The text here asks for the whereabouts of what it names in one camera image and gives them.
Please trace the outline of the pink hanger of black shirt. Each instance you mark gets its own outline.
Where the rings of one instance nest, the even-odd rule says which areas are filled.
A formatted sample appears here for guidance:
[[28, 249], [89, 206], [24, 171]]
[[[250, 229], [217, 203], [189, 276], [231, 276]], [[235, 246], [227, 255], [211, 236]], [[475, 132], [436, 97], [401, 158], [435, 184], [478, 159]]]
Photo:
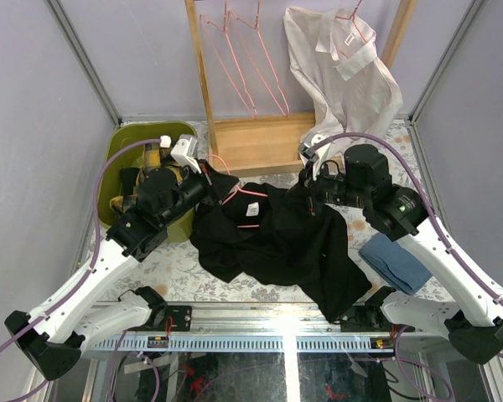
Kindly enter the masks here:
[[239, 209], [236, 219], [238, 229], [258, 229], [262, 220], [262, 204], [267, 198], [267, 193], [246, 190], [240, 185], [240, 181], [237, 181], [237, 185], [231, 190], [222, 205], [229, 204], [229, 208], [234, 212]]

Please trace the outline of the yellow plaid flannel shirt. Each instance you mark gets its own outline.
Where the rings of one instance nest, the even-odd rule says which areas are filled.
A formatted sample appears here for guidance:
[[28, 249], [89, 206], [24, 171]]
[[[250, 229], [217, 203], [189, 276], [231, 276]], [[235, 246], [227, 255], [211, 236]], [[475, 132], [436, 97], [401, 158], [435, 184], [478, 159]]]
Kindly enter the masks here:
[[[123, 196], [119, 171], [123, 168], [135, 167], [140, 169], [137, 176], [137, 185], [133, 196]], [[117, 169], [116, 184], [109, 190], [108, 207], [117, 216], [123, 215], [128, 209], [137, 203], [138, 190], [140, 186], [150, 179], [162, 178], [163, 183], [170, 188], [176, 183], [180, 183], [182, 177], [179, 172], [179, 165], [171, 160], [169, 150], [161, 148], [158, 143], [148, 143], [143, 145], [141, 157], [134, 159], [128, 165]]]

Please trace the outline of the black button shirt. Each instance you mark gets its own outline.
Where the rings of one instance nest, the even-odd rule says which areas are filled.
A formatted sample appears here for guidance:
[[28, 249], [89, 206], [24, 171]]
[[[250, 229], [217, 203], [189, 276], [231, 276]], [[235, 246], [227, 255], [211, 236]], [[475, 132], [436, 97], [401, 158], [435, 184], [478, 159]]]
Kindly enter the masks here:
[[140, 173], [138, 167], [126, 167], [119, 171], [123, 196], [133, 196], [137, 185], [137, 176]]

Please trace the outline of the pink wire hanger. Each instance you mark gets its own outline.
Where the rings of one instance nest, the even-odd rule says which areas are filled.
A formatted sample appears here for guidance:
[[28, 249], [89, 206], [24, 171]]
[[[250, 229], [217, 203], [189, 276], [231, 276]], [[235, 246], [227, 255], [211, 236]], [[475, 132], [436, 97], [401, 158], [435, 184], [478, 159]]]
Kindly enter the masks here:
[[224, 1], [223, 15], [220, 22], [216, 22], [206, 13], [202, 13], [200, 15], [200, 25], [229, 85], [235, 91], [247, 114], [251, 118], [257, 118], [257, 107], [248, 89], [246, 77], [241, 69], [241, 63], [231, 39], [227, 1]]

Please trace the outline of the pink hanger of plaid shirt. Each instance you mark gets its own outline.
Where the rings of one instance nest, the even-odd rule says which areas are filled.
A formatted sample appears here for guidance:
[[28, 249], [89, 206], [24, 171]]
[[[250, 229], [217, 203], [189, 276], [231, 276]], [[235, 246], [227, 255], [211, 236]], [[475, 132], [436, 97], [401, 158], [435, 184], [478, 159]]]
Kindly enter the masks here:
[[252, 90], [255, 86], [248, 82], [245, 68], [257, 75], [257, 85], [262, 85], [264, 97], [272, 102], [282, 116], [288, 116], [290, 106], [262, 35], [261, 11], [261, 1], [256, 1], [255, 12], [251, 18], [241, 16], [236, 10], [226, 6], [226, 41], [241, 79], [241, 88], [248, 97], [245, 104], [251, 109], [251, 115], [258, 116], [259, 103], [254, 98]]

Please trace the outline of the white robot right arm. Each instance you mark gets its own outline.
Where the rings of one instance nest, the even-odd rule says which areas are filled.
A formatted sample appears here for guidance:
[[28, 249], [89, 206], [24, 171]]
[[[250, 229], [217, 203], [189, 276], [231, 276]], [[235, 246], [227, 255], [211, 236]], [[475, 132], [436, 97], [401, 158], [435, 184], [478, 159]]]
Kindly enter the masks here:
[[387, 291], [366, 308], [367, 324], [379, 331], [391, 324], [422, 329], [477, 364], [497, 356], [503, 350], [503, 286], [454, 241], [417, 191], [393, 183], [387, 158], [376, 147], [349, 147], [345, 169], [335, 175], [327, 168], [327, 149], [298, 149], [304, 161], [299, 179], [312, 204], [361, 209], [373, 229], [417, 259], [453, 297], [435, 302]]

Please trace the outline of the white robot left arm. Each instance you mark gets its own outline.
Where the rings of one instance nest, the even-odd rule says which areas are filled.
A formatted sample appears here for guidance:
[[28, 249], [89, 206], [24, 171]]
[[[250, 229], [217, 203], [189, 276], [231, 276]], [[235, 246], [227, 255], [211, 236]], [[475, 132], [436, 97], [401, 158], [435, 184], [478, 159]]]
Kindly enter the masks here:
[[199, 203], [221, 203], [239, 182], [206, 160], [181, 172], [184, 177], [178, 180], [168, 168], [152, 170], [137, 188], [136, 203], [106, 232], [95, 262], [85, 263], [46, 302], [6, 318], [15, 343], [48, 381], [65, 375], [86, 350], [114, 334], [165, 325], [167, 303], [149, 286], [113, 307], [90, 309], [114, 281], [167, 239], [171, 224]]

